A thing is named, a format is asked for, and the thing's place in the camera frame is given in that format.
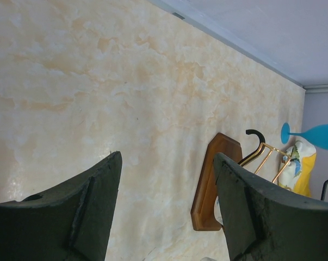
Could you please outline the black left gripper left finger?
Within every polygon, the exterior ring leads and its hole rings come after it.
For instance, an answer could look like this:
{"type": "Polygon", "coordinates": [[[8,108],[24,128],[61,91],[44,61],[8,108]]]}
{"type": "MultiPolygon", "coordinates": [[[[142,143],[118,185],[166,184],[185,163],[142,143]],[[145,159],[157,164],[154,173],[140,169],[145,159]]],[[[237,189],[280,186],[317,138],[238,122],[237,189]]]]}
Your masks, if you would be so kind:
{"type": "Polygon", "coordinates": [[[23,201],[0,203],[0,260],[104,260],[121,170],[116,151],[23,201]]]}

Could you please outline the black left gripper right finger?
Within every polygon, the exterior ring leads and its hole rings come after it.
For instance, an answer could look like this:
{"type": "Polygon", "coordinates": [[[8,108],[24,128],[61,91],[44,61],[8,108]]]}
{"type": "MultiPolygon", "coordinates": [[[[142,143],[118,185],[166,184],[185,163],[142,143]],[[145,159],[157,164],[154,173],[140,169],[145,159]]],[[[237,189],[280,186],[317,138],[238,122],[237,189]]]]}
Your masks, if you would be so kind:
{"type": "Polygon", "coordinates": [[[328,202],[281,188],[222,153],[213,166],[230,260],[328,260],[328,202]]]}

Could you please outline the blue wine glass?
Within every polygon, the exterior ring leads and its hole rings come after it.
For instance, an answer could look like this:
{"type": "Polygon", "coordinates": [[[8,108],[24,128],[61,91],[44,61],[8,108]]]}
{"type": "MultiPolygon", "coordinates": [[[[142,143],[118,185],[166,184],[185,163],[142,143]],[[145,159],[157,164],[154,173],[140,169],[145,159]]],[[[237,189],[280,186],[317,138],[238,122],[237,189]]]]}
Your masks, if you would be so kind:
{"type": "Polygon", "coordinates": [[[281,142],[286,144],[290,136],[299,136],[314,146],[328,150],[328,124],[315,126],[302,133],[294,133],[290,131],[289,124],[284,123],[281,128],[281,142]]]}

